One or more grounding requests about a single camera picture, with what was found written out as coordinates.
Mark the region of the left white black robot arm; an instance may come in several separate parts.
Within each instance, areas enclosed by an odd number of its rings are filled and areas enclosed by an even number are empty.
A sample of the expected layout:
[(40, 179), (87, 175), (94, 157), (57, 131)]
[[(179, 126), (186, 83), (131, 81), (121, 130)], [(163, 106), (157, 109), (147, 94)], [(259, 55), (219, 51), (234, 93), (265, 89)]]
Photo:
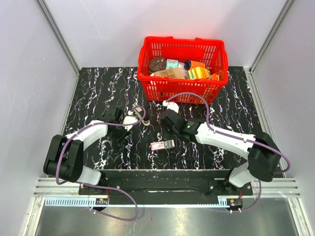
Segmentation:
[(101, 172), (84, 165), (84, 151), (97, 140), (111, 136), (115, 144), (121, 144), (130, 134), (133, 116), (125, 116), (119, 108), (111, 108), (92, 120), (84, 128), (65, 136), (55, 135), (50, 143), (43, 165), (44, 174), (65, 181), (89, 184), (95, 194), (105, 192), (107, 183)]

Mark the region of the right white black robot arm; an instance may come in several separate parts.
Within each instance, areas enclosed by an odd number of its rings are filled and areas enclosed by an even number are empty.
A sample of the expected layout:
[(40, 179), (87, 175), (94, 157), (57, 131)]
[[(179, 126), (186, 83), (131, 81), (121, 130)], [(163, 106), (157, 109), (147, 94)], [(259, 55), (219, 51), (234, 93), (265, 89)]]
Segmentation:
[(208, 126), (201, 119), (185, 120), (177, 112), (167, 109), (159, 120), (164, 134), (176, 137), (184, 142), (222, 148), (241, 156), (247, 161), (239, 167), (232, 168), (224, 180), (224, 190), (230, 195), (236, 194), (248, 182), (259, 180), (271, 182), (280, 161), (279, 149), (271, 137), (241, 134)]

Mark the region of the beige staple remover tool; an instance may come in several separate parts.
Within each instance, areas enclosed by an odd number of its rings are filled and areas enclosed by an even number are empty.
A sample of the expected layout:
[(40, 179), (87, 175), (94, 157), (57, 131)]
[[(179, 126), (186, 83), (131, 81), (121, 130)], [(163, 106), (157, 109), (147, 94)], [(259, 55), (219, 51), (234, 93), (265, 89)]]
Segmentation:
[(150, 125), (150, 118), (144, 107), (138, 105), (137, 103), (133, 103), (132, 109), (132, 112), (135, 113), (140, 119), (142, 119), (142, 124), (144, 126)]

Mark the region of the small staples box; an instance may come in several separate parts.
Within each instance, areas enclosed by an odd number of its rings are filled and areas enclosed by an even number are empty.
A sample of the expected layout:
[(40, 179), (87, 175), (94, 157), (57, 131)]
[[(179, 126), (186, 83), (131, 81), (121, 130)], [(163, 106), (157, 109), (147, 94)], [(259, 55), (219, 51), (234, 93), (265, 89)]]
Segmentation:
[(169, 148), (174, 148), (174, 147), (175, 147), (174, 140), (151, 143), (151, 150), (163, 150), (163, 149), (169, 149)]

